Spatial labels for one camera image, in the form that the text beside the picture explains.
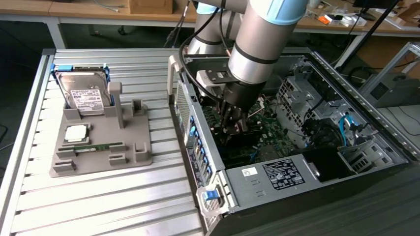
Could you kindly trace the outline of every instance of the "motherboard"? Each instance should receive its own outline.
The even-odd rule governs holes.
[[[217,136],[223,135],[217,107],[203,107],[203,111],[227,169],[285,157],[296,149],[269,101],[264,101],[263,109],[259,103],[253,105],[249,110],[252,132],[228,145],[217,141]]]

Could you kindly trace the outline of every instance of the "robotic arm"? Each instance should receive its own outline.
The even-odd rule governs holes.
[[[221,0],[199,0],[196,30],[221,5]],[[225,8],[244,12],[224,12],[221,23],[224,35],[236,38],[225,73],[235,79],[223,88],[219,103],[223,131],[228,135],[248,131],[248,111],[256,103],[272,73],[275,63],[287,45],[297,21],[305,14],[308,0],[227,0]],[[188,54],[219,54],[223,51],[217,30],[220,17],[213,17],[208,27],[189,44]]]

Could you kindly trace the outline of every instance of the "gray 3d-printed holder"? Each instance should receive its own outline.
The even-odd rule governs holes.
[[[121,90],[120,82],[108,84],[115,106],[104,107],[104,115],[81,116],[77,109],[63,109],[51,177],[152,164],[147,106],[141,100],[121,104]],[[73,125],[87,126],[87,139],[64,143],[67,128]]]

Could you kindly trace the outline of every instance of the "silver cylinder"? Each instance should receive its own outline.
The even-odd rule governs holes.
[[[201,25],[209,19],[209,15],[197,14],[196,31]],[[223,44],[220,35],[220,13],[216,14],[208,26],[201,30],[199,35],[193,38],[188,47],[188,54],[221,54]],[[229,39],[236,39],[237,32],[241,25],[240,14],[231,11],[223,12],[221,17],[221,28],[223,35]]]
[[[295,27],[296,24],[283,26],[265,21],[248,3],[229,59],[231,72],[240,81],[267,81]]]
[[[229,70],[235,78],[247,84],[260,84],[268,80],[275,64],[263,64],[249,60],[233,47]]]
[[[211,45],[200,42],[196,38],[192,39],[188,46],[188,54],[221,54],[223,45]]]

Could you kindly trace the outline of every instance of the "warning sticker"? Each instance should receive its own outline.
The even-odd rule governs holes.
[[[100,111],[104,109],[99,89],[72,90],[72,97],[79,111]]]
[[[263,165],[271,184],[281,190],[304,183],[292,159]]]

